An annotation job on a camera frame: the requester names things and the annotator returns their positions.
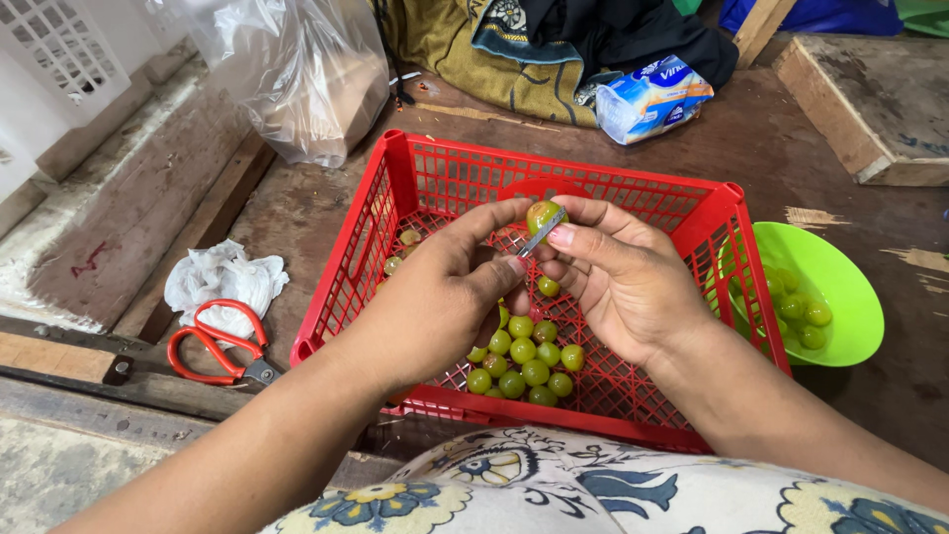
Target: green bag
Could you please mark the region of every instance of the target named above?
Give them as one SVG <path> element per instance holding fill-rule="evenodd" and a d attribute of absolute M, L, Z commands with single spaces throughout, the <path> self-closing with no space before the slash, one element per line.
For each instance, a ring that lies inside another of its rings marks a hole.
<path fill-rule="evenodd" d="M 896 11 L 902 24 L 909 29 L 949 37 L 947 0 L 896 0 Z"/>

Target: red plastic crate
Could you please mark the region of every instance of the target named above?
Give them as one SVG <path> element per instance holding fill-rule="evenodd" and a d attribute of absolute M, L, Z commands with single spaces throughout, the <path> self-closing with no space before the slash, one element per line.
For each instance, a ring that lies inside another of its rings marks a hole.
<path fill-rule="evenodd" d="M 738 277 L 746 305 L 766 311 L 753 314 L 755 324 L 747 333 L 751 342 L 790 374 L 768 291 L 756 290 L 766 287 L 764 272 L 743 192 L 736 184 L 563 162 L 398 130 L 385 132 L 376 143 L 294 341 L 290 365 L 315 353 L 359 314 L 385 278 L 382 264 L 404 250 L 399 242 L 402 230 L 414 228 L 425 238 L 478 204 L 515 196 L 549 199 L 555 194 L 608 200 L 666 232 L 712 310 L 732 327 L 728 282 Z M 495 232 L 488 242 L 513 254 L 528 237 L 519 223 Z M 587 352 L 585 367 L 569 372 L 574 381 L 571 396 L 561 399 L 558 408 L 547 408 L 468 393 L 465 376 L 472 364 L 460 354 L 451 369 L 419 385 L 395 412 L 498 426 L 533 422 L 654 448 L 707 450 L 649 377 L 600 343 L 572 297 L 548 298 L 536 290 L 539 276 L 532 266 L 535 320 L 550 318 L 559 330 L 559 346 L 576 343 Z M 776 342 L 769 346 L 764 337 Z"/>

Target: left hand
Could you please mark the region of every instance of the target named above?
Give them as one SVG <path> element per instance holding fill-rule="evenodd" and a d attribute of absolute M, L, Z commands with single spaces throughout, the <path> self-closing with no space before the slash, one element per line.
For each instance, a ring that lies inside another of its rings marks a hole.
<path fill-rule="evenodd" d="M 325 349 L 395 392 L 429 380 L 474 346 L 487 347 L 500 324 L 498 299 L 511 315 L 527 315 L 530 295 L 527 261 L 481 243 L 524 220 L 531 204 L 483 204 L 434 233 Z"/>

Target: plastic bag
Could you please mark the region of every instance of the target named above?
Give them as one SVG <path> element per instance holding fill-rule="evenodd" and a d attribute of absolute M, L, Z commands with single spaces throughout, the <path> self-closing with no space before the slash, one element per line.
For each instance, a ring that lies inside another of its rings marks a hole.
<path fill-rule="evenodd" d="M 364 0 L 178 0 L 201 55 L 288 162 L 339 167 L 389 98 Z"/>
<path fill-rule="evenodd" d="M 596 89 L 597 124 L 613 141 L 632 144 L 698 116 L 712 86 L 676 55 Z"/>
<path fill-rule="evenodd" d="M 725 0 L 718 24 L 737 32 L 752 6 L 754 0 Z M 778 29 L 896 35 L 902 31 L 902 22 L 893 0 L 797 0 Z"/>
<path fill-rule="evenodd" d="M 213 298 L 239 300 L 263 317 L 290 280 L 283 271 L 283 258 L 248 261 L 244 246 L 227 239 L 209 249 L 188 251 L 188 257 L 180 260 L 165 280 L 165 302 L 175 312 L 184 312 L 181 326 L 194 325 L 198 306 Z M 235 308 L 212 306 L 201 312 L 201 321 L 245 339 L 253 334 L 251 321 Z"/>

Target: clear plastic bag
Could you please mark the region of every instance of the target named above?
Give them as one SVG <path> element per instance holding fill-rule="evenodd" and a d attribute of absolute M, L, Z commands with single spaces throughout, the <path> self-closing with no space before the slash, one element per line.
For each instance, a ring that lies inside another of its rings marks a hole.
<path fill-rule="evenodd" d="M 364 0 L 178 0 L 214 74 L 288 162 L 343 164 L 389 98 Z"/>

